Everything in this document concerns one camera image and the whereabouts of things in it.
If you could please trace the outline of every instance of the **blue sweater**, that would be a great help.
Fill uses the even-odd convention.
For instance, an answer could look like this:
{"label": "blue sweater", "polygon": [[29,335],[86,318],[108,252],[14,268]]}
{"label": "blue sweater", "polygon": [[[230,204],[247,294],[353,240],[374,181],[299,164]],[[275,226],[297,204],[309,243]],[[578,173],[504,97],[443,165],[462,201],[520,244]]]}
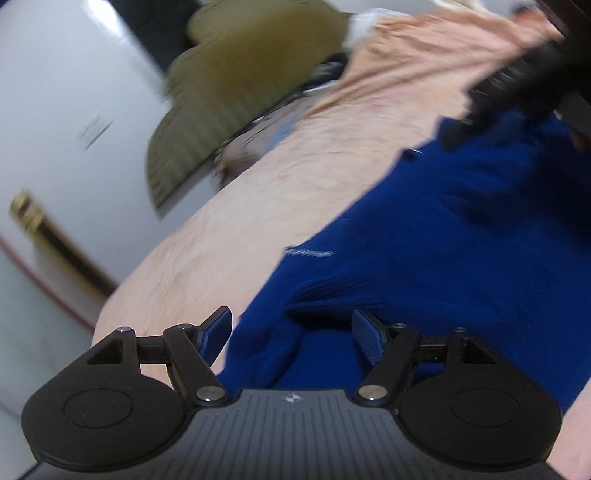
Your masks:
{"label": "blue sweater", "polygon": [[566,411],[591,372],[591,156],[554,117],[500,125],[454,153],[425,145],[287,248],[230,339],[226,388],[354,391],[363,307],[424,335],[466,327]]}

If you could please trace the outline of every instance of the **black device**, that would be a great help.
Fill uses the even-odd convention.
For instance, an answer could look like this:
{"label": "black device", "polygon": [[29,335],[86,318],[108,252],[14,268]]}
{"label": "black device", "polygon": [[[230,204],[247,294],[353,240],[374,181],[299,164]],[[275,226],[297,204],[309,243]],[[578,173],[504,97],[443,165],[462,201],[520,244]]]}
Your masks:
{"label": "black device", "polygon": [[[355,310],[373,365],[343,390],[243,390],[209,366],[228,340],[221,307],[200,326],[136,338],[120,327],[37,391],[22,429],[26,480],[537,479],[561,425],[554,398],[459,327],[447,337]],[[417,366],[444,364],[414,382]],[[174,390],[143,376],[165,364]]]}
{"label": "black device", "polygon": [[513,108],[532,122],[558,110],[567,124],[591,137],[591,1],[538,3],[564,38],[525,52],[472,86],[468,114],[440,131],[444,150],[455,150]]}

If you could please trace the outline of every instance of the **black clamp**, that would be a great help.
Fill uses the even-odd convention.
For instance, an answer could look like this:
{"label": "black clamp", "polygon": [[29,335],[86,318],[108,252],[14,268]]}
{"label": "black clamp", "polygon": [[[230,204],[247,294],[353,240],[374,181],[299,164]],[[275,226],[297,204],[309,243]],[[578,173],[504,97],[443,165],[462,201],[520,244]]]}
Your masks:
{"label": "black clamp", "polygon": [[[27,402],[22,431],[33,454],[68,470],[99,471],[164,450],[197,409],[229,401],[209,367],[231,331],[227,307],[162,336],[136,338],[119,327]],[[166,364],[176,391],[142,375],[140,364]]]}
{"label": "black clamp", "polygon": [[[355,391],[365,406],[390,409],[409,437],[438,458],[504,469],[544,461],[558,436],[556,400],[507,360],[458,327],[421,336],[355,310],[353,336],[374,365]],[[444,371],[413,385],[417,365]]]}

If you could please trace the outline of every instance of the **silver rivet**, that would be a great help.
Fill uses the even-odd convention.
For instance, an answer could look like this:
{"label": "silver rivet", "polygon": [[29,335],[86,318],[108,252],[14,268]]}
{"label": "silver rivet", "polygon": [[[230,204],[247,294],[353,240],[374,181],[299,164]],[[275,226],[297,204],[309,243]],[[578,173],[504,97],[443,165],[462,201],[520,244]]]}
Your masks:
{"label": "silver rivet", "polygon": [[225,394],[224,389],[216,385],[208,385],[197,390],[197,398],[203,401],[221,400]]}
{"label": "silver rivet", "polygon": [[358,390],[359,396],[366,400],[380,400],[388,395],[382,385],[364,385]]}

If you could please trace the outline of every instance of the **red trim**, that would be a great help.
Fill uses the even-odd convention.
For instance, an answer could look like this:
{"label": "red trim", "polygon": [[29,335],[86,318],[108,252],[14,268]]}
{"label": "red trim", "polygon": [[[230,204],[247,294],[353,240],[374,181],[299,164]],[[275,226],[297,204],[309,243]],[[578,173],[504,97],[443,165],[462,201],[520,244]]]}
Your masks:
{"label": "red trim", "polygon": [[66,305],[62,300],[60,300],[53,292],[51,292],[42,282],[39,280],[23,263],[23,261],[18,258],[14,250],[8,245],[6,239],[0,235],[0,248],[4,250],[7,257],[10,258],[12,263],[29,279],[31,280],[39,290],[41,290],[45,295],[47,295],[50,299],[52,299],[55,303],[57,303],[66,313],[68,313],[71,317],[74,318],[75,321],[83,325],[84,327],[88,328],[91,332],[95,331],[94,326],[88,323],[84,318],[78,315],[74,310],[72,310],[68,305]]}

